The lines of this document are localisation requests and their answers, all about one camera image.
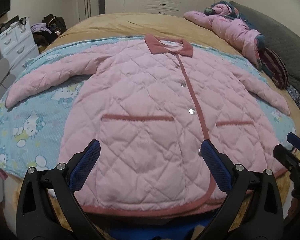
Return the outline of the purple clothes pile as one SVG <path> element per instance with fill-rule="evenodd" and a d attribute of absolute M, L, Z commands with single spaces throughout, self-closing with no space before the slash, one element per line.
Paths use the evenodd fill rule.
<path fill-rule="evenodd" d="M 52 33 L 52 31 L 47 28 L 46 23 L 36 23 L 36 24 L 32 25 L 31 32 L 32 33 L 47 32 L 49 34 Z"/>

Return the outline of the blue hello kitty blanket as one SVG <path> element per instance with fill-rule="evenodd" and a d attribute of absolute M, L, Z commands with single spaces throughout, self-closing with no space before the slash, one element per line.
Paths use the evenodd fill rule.
<path fill-rule="evenodd" d="M 112 37 L 57 46 L 34 59 L 27 60 L 24 63 L 26 69 L 20 77 L 42 65 L 54 63 L 90 47 L 142 38 L 143 36 Z M 244 57 L 194 43 L 192 45 L 194 48 L 215 54 L 246 70 L 264 83 L 270 84 L 270 81 L 261 77 Z M 87 75 L 71 77 L 61 85 L 27 98 L 11 110 L 5 107 L 6 95 L 4 95 L 0 100 L 0 169 L 4 173 L 23 178 L 31 166 L 39 171 L 55 167 L 66 119 L 79 91 L 89 77 Z M 300 132 L 300 128 L 297 128 L 296 132 L 297 121 L 292 119 L 292 110 L 290 116 L 286 116 L 265 101 L 254 97 L 269 119 L 279 142 L 291 150 L 292 145 L 287 142 L 286 136 L 289 132 L 295 134 Z"/>

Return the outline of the striped dark pillow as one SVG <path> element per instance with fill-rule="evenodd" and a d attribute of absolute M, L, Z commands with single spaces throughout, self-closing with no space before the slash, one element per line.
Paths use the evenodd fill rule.
<path fill-rule="evenodd" d="M 288 72 L 286 65 L 275 51 L 263 48 L 258 51 L 262 63 L 262 71 L 271 78 L 278 89 L 288 86 Z"/>

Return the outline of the grey padded headboard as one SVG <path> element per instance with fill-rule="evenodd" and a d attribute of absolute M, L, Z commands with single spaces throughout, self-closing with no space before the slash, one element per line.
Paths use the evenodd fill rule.
<path fill-rule="evenodd" d="M 266 47 L 275 51 L 286 65 L 289 82 L 300 93 L 300 37 L 273 18 L 230 1 L 264 35 Z"/>

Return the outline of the pink crumpled duvet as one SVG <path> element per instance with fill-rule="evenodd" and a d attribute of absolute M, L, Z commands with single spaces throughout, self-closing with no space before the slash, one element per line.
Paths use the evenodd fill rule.
<path fill-rule="evenodd" d="M 183 17 L 205 29 L 213 31 L 247 58 L 257 70 L 262 69 L 259 50 L 265 47 L 264 35 L 256 30 L 236 7 L 220 1 L 204 11 L 188 11 Z"/>

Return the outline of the white drawer chest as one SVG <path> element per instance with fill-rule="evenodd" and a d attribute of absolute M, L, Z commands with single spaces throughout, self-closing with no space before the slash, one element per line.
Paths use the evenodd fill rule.
<path fill-rule="evenodd" d="M 26 17 L 12 23 L 0 34 L 0 55 L 9 61 L 10 73 L 18 77 L 26 69 L 26 61 L 39 55 Z"/>

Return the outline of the black backpack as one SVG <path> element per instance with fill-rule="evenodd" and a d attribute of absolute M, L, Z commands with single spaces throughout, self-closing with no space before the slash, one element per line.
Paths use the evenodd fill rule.
<path fill-rule="evenodd" d="M 56 37 L 61 36 L 64 32 L 67 31 L 65 21 L 60 16 L 49 14 L 43 18 L 42 23 L 45 23 L 47 29 L 54 33 Z"/>

